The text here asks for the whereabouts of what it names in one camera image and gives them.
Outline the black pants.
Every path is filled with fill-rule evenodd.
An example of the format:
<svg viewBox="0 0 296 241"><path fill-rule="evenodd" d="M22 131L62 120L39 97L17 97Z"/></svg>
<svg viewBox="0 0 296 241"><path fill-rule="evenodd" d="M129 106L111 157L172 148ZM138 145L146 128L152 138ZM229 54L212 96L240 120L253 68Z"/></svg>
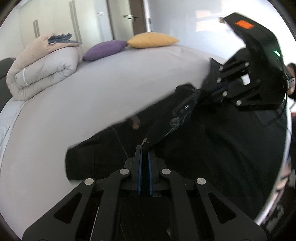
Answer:
<svg viewBox="0 0 296 241"><path fill-rule="evenodd" d="M207 63L202 87L191 84L67 150L70 180L103 179L122 168L138 145L188 179L205 178L250 218L264 206L280 171L287 136L286 109L241 111L214 102L220 64Z"/></svg>

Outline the bed with white sheet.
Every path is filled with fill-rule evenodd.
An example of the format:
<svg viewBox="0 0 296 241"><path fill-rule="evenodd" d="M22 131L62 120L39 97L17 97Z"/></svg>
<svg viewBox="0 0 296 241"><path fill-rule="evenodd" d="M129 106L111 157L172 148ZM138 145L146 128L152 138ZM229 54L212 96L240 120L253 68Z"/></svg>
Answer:
<svg viewBox="0 0 296 241"><path fill-rule="evenodd" d="M224 59L174 45L132 49L80 63L76 72L31 98L9 100L1 111L1 215L17 237L77 186L66 178L69 147L155 103L178 85L200 87L210 60ZM287 154L284 114L267 125L262 112L232 124L232 145L219 134L210 182L256 218Z"/></svg>

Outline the yellow pillow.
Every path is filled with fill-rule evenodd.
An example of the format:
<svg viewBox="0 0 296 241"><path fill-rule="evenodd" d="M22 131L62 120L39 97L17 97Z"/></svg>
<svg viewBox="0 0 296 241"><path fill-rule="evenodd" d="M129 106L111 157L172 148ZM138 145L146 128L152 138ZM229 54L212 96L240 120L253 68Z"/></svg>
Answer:
<svg viewBox="0 0 296 241"><path fill-rule="evenodd" d="M165 47L178 43L179 40L163 33L146 32L135 35L127 41L127 44L133 48L157 48Z"/></svg>

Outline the brown door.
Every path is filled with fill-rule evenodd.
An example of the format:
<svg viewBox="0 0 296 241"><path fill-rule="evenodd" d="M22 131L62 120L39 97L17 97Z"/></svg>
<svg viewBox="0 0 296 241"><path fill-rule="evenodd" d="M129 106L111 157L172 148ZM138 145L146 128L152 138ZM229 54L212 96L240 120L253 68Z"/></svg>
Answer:
<svg viewBox="0 0 296 241"><path fill-rule="evenodd" d="M148 32L144 1L107 1L112 37L128 41L137 34Z"/></svg>

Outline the dark green headboard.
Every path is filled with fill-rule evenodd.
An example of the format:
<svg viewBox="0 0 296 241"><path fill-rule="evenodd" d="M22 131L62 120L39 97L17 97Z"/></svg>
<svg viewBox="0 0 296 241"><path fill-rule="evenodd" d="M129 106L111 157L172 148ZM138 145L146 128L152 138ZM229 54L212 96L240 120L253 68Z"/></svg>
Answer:
<svg viewBox="0 0 296 241"><path fill-rule="evenodd" d="M0 111L11 99L12 94L6 84L6 76L14 62L14 58L6 58L0 61Z"/></svg>

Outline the purple pillow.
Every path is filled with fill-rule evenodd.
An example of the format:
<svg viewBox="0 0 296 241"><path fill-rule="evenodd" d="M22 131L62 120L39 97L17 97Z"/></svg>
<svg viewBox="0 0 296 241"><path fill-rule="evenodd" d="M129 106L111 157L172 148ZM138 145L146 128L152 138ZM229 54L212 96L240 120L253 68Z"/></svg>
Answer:
<svg viewBox="0 0 296 241"><path fill-rule="evenodd" d="M127 46L126 41L121 40L111 40L106 42L101 42L93 47L91 47L83 56L83 60L95 61L101 58L105 58L114 55Z"/></svg>

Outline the folded beige white duvet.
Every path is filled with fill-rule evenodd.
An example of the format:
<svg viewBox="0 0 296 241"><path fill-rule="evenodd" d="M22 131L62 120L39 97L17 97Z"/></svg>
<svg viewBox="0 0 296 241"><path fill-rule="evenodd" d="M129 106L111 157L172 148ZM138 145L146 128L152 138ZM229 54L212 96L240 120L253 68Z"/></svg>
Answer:
<svg viewBox="0 0 296 241"><path fill-rule="evenodd" d="M80 62L80 44L48 44L54 33L37 37L16 57L6 76L14 100L27 101L72 75Z"/></svg>

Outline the cream wardrobe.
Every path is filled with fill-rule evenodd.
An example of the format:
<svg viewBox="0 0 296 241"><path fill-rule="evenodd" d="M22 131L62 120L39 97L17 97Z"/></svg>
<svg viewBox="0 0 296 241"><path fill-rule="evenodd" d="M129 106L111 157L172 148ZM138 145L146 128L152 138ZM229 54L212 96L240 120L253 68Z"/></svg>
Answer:
<svg viewBox="0 0 296 241"><path fill-rule="evenodd" d="M112 40L106 1L20 1L1 25L1 58L16 57L37 37L72 34L82 52Z"/></svg>

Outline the folded blue grey cloth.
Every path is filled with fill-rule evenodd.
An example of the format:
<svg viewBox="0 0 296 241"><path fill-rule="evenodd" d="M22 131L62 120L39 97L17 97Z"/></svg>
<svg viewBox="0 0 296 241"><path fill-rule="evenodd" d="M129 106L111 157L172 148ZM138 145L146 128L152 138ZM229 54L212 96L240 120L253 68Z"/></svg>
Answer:
<svg viewBox="0 0 296 241"><path fill-rule="evenodd" d="M62 34L62 35L52 35L48 39L48 44L56 44L56 43L67 43L67 44L79 44L79 41L76 40L71 40L72 34L67 33L67 34Z"/></svg>

